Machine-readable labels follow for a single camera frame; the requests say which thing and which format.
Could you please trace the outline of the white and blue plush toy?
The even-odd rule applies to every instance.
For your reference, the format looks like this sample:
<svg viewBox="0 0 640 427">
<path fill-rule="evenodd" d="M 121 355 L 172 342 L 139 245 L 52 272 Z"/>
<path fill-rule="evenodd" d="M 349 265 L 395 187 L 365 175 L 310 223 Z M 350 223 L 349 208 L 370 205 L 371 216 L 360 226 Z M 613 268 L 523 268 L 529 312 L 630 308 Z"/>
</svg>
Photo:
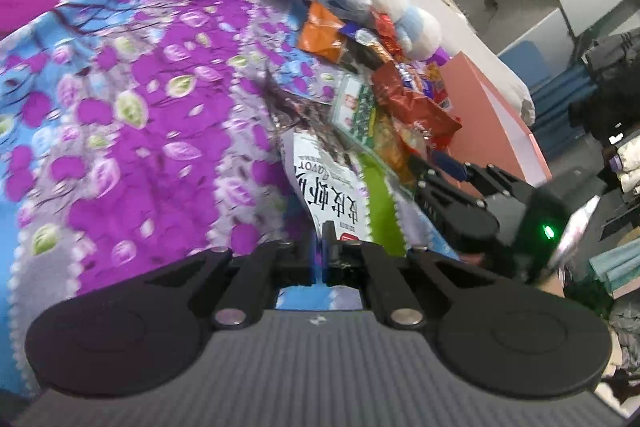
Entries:
<svg viewBox="0 0 640 427">
<path fill-rule="evenodd" d="M 426 61 L 442 44 L 442 26 L 436 18 L 410 0 L 370 0 L 372 8 L 387 15 L 396 30 L 396 40 L 405 57 Z"/>
</svg>

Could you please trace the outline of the pink cardboard box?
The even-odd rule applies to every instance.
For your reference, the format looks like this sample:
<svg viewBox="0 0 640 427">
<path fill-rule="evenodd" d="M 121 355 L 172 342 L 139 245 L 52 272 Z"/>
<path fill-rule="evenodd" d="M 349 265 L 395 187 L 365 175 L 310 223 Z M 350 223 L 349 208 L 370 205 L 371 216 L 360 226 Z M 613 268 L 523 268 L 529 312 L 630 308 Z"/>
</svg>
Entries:
<svg viewBox="0 0 640 427">
<path fill-rule="evenodd" d="M 551 178 L 533 132 L 469 57 L 453 57 L 442 66 L 442 78 L 462 124 L 447 147 L 451 157 L 497 166 L 532 185 Z"/>
</svg>

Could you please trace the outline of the white black-lettered snack bag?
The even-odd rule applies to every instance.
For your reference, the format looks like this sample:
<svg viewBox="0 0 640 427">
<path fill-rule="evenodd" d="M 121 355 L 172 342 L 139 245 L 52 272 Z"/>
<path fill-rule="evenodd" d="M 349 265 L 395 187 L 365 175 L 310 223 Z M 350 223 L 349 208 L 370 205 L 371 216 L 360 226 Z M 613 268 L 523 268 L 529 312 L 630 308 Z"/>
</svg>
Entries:
<svg viewBox="0 0 640 427">
<path fill-rule="evenodd" d="M 281 136 L 281 156 L 288 181 L 308 210 L 316 232 L 332 222 L 341 241 L 370 241 L 370 220 L 362 184 L 347 166 L 334 160 L 309 131 Z"/>
</svg>

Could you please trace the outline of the blue chair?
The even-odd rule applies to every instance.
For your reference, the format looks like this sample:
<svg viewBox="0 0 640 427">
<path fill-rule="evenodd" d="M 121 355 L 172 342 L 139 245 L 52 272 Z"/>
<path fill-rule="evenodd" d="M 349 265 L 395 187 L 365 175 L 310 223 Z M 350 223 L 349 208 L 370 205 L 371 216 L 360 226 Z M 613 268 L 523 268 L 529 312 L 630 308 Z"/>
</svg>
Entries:
<svg viewBox="0 0 640 427">
<path fill-rule="evenodd" d="M 568 106 L 596 89 L 587 69 L 578 63 L 553 76 L 544 56 L 530 41 L 517 44 L 499 58 L 529 90 L 536 112 L 532 129 L 544 157 L 559 156 L 584 134 L 582 127 L 570 125 Z"/>
</svg>

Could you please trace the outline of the orange snack bag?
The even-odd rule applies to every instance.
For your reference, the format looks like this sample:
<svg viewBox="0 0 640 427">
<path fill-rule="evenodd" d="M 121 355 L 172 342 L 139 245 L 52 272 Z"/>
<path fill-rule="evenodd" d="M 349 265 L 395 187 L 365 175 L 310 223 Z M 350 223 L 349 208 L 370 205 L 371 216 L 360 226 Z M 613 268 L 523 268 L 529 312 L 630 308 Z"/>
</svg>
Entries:
<svg viewBox="0 0 640 427">
<path fill-rule="evenodd" d="M 317 1 L 311 2 L 307 19 L 299 34 L 299 49 L 338 64 L 346 52 L 345 23 Z"/>
</svg>

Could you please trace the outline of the floral purple blue bedspread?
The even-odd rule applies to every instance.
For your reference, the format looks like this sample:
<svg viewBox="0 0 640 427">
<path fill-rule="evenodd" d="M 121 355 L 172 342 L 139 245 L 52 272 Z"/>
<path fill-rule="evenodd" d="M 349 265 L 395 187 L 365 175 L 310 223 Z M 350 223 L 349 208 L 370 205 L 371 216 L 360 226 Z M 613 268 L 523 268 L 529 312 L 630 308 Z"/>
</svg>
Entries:
<svg viewBox="0 0 640 427">
<path fill-rule="evenodd" d="M 55 303 L 309 218 L 257 77 L 330 103 L 296 0 L 1 0 L 1 388 Z"/>
</svg>

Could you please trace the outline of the green white snack packet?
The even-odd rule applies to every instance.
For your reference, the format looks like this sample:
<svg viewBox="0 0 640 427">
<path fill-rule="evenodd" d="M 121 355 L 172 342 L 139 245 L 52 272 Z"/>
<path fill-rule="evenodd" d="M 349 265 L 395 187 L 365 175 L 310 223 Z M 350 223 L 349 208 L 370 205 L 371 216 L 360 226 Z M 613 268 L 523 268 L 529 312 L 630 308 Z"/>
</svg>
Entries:
<svg viewBox="0 0 640 427">
<path fill-rule="evenodd" d="M 348 141 L 372 152 L 375 118 L 376 102 L 370 87 L 355 75 L 345 75 L 333 99 L 334 128 Z"/>
</svg>

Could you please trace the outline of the red foil snack bag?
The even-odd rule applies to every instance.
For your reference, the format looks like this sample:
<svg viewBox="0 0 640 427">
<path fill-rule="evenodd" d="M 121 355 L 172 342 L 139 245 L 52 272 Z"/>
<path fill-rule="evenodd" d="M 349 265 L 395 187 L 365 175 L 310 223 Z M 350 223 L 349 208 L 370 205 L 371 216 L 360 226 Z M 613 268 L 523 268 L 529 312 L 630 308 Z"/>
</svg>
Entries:
<svg viewBox="0 0 640 427">
<path fill-rule="evenodd" d="M 371 74 L 378 105 L 431 147 L 446 147 L 462 124 L 425 94 L 423 78 L 409 64 L 387 62 Z"/>
</svg>

